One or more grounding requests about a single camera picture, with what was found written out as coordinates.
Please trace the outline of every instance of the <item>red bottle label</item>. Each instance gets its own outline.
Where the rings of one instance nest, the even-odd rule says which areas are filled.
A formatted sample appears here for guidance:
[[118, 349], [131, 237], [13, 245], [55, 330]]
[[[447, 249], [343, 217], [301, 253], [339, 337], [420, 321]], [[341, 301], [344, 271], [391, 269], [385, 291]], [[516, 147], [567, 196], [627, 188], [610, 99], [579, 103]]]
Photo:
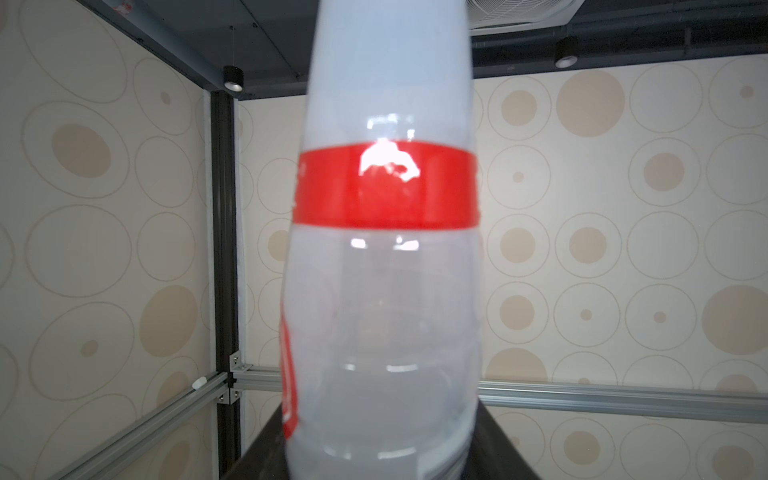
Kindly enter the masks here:
[[474, 154], [418, 141], [307, 151], [293, 222], [318, 227], [456, 230], [478, 225]]
[[299, 395], [290, 349], [290, 333], [283, 306], [280, 306], [280, 377], [283, 380], [283, 434], [290, 439], [299, 424]]

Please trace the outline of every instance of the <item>plastic bottle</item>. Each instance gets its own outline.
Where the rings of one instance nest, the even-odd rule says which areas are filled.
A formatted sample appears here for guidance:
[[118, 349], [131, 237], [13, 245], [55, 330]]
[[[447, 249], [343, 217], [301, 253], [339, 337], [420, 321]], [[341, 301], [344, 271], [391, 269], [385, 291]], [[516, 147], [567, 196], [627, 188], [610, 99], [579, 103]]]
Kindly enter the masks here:
[[464, 0], [321, 0], [280, 326], [292, 480], [458, 478], [480, 236]]

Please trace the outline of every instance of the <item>ceiling vent grille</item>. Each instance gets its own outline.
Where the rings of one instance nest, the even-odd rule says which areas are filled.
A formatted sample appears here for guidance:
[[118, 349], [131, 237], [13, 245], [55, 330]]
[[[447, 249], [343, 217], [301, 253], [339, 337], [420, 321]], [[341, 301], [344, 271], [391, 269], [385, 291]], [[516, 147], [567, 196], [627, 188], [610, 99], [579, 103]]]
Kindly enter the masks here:
[[467, 0], [473, 35], [567, 24], [584, 0]]

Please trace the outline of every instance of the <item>wallpaper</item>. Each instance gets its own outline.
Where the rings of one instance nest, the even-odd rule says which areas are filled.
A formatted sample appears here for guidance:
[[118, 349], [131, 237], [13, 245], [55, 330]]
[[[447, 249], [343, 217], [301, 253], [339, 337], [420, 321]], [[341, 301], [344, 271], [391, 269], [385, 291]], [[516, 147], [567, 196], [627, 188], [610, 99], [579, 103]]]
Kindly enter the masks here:
[[[240, 106], [276, 366], [304, 97]], [[768, 392], [768, 56], [480, 79], [475, 123], [486, 378]]]
[[[280, 405], [278, 392], [246, 392], [247, 444]], [[764, 425], [488, 407], [543, 480], [764, 480]]]
[[[204, 93], [72, 0], [0, 0], [0, 65], [0, 478], [40, 480], [213, 369]], [[210, 421], [125, 478], [210, 478]]]

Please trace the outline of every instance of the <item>ceiling light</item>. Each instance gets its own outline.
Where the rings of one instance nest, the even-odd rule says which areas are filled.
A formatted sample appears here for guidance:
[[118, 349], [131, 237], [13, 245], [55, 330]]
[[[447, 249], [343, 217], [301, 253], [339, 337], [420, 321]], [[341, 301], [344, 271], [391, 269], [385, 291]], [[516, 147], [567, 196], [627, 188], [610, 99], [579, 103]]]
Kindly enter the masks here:
[[234, 65], [225, 66], [224, 86], [231, 91], [243, 91], [243, 71]]
[[578, 38], [565, 37], [555, 46], [554, 66], [568, 68], [578, 61]]

